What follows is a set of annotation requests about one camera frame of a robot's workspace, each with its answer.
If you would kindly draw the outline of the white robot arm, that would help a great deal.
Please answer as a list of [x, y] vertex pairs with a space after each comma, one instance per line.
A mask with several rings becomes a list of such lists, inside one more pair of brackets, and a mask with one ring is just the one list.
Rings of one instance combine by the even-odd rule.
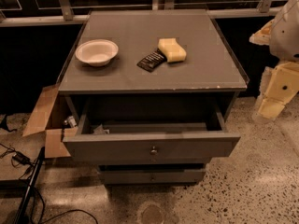
[[275, 120], [299, 92], [299, 0], [288, 0], [249, 42], [268, 45], [270, 53], [278, 58], [274, 68], [266, 66], [263, 71], [253, 112], [260, 122]]

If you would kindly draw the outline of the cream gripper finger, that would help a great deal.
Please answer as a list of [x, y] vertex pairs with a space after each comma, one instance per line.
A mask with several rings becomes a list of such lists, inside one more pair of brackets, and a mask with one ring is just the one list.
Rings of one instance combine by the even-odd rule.
[[273, 99], [262, 99], [262, 102], [258, 108], [258, 113], [266, 119], [275, 119], [285, 105]]

